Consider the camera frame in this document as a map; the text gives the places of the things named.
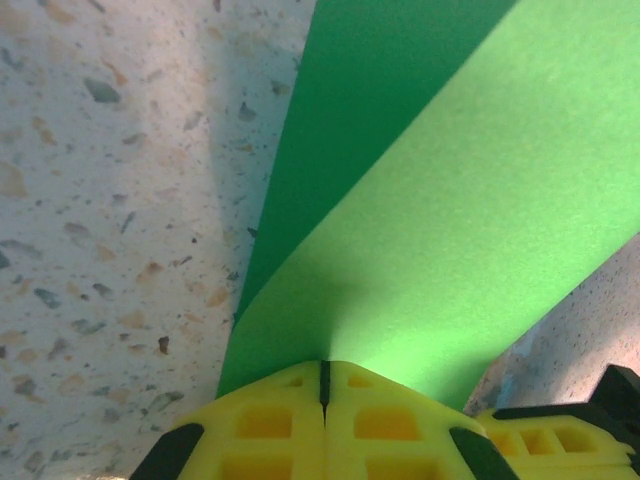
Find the yellow plastic part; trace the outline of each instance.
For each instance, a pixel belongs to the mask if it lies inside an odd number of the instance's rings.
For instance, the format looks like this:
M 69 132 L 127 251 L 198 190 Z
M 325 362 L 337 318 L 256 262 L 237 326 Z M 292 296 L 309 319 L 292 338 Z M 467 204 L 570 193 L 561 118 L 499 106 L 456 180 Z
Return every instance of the yellow plastic part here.
M 630 446 L 571 416 L 472 419 L 332 362 L 325 418 L 320 377 L 319 362 L 296 365 L 182 419 L 204 433 L 178 480 L 476 480 L 453 427 L 489 438 L 521 480 L 640 478 Z
M 473 419 L 373 372 L 331 364 L 327 479 L 474 480 L 449 434 Z
M 182 419 L 205 432 L 179 480 L 324 480 L 318 375 L 296 365 Z
M 509 420 L 492 415 L 488 410 L 476 420 L 523 480 L 639 478 L 630 467 L 633 449 L 590 423 L 569 415 Z

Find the black rubber pad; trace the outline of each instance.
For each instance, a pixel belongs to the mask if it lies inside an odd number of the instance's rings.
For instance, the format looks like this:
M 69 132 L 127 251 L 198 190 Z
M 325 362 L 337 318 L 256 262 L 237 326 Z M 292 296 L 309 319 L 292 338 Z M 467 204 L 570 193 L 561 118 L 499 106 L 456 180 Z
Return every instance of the black rubber pad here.
M 165 433 L 129 480 L 178 480 L 203 434 L 204 427 L 197 423 Z

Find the green paper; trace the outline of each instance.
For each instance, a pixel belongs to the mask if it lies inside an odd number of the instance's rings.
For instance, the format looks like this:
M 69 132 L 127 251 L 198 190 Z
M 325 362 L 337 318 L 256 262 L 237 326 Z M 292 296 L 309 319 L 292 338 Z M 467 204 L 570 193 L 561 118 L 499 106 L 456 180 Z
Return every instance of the green paper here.
M 318 1 L 238 316 L 513 3 Z
M 329 358 L 462 407 L 638 230 L 639 23 L 518 3 L 255 295 L 219 393 Z

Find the white speckled surface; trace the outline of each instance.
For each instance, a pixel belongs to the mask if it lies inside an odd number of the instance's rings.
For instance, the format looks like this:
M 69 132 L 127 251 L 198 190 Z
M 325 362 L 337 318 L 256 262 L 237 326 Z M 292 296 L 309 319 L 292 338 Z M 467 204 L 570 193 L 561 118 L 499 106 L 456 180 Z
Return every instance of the white speckled surface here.
M 313 6 L 0 0 L 0 478 L 213 398 Z
M 466 411 L 587 400 L 609 363 L 640 373 L 640 235 L 489 368 Z

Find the rectangular hole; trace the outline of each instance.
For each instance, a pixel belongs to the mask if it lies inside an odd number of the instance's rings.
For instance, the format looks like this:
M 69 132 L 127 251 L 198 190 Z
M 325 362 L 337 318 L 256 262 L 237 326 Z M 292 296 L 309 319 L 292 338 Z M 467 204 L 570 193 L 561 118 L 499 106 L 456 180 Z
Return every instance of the rectangular hole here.
M 413 413 L 402 407 L 367 407 L 355 419 L 356 438 L 379 440 L 420 440 Z
M 552 455 L 556 453 L 549 437 L 542 430 L 525 430 L 520 432 L 524 444 L 531 455 Z
M 234 456 L 222 460 L 221 480 L 291 480 L 293 461 L 286 457 Z
M 373 457 L 367 459 L 367 480 L 452 480 L 435 461 Z
M 595 452 L 597 448 L 589 435 L 582 430 L 573 427 L 555 428 L 556 434 L 562 448 L 567 453 Z
M 285 407 L 255 406 L 245 409 L 238 418 L 238 438 L 290 438 L 293 415 Z
M 493 442 L 504 457 L 518 455 L 518 448 L 509 432 L 489 432 L 489 440 Z

